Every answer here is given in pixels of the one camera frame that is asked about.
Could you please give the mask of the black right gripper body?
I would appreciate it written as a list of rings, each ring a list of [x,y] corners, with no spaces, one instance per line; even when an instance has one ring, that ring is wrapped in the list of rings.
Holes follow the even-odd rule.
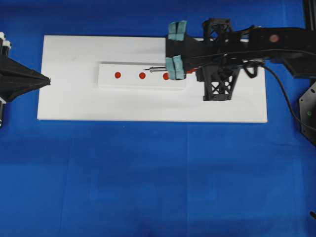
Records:
[[[204,59],[202,65],[194,69],[197,81],[204,83],[203,101],[228,101],[233,91],[240,70],[244,70],[249,78],[258,74],[262,65],[261,59],[243,59],[240,54],[234,56],[223,53],[224,47],[239,49],[247,46],[242,42],[254,25],[240,31],[233,31],[230,19],[210,18],[203,22],[203,42],[215,50],[213,56]]]

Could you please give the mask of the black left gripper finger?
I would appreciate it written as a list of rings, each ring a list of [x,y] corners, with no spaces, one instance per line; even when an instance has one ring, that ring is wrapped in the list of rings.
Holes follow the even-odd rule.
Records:
[[[24,77],[30,79],[40,79],[50,83],[50,78],[34,71],[22,64],[4,56],[0,56],[0,73],[4,76]]]
[[[12,102],[16,97],[50,85],[50,79],[0,79],[0,98]]]

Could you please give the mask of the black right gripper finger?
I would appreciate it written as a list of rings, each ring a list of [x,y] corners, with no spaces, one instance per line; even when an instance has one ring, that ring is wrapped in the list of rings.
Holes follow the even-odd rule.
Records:
[[[203,56],[205,45],[203,42],[187,35],[187,21],[172,22],[168,25],[168,35],[165,37],[165,56],[183,57]]]
[[[165,66],[168,79],[170,80],[184,80],[186,79],[187,74],[192,74],[198,70],[197,68],[193,68],[185,71],[181,55],[166,57]]]

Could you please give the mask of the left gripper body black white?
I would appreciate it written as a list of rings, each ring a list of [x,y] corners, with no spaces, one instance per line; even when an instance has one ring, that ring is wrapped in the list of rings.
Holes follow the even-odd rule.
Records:
[[[11,42],[6,40],[5,33],[0,33],[0,55],[1,56],[8,56],[9,51],[11,50]],[[3,124],[3,113],[4,113],[4,106],[6,101],[0,98],[0,126],[2,127]]]

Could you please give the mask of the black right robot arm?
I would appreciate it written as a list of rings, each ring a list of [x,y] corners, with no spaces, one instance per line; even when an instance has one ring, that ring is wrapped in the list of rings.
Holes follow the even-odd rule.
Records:
[[[203,39],[187,34],[187,21],[168,25],[165,66],[170,80],[195,73],[205,101],[227,101],[241,70],[254,78],[265,60],[283,64],[295,78],[316,75],[316,34],[302,28],[250,26],[234,31],[229,19],[203,22]]]

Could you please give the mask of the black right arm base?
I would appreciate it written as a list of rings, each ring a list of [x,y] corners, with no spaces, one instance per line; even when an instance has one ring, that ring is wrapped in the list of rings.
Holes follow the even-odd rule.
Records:
[[[314,82],[299,99],[300,119],[306,124],[301,125],[301,133],[316,145],[316,132],[309,127],[316,127],[316,83]]]

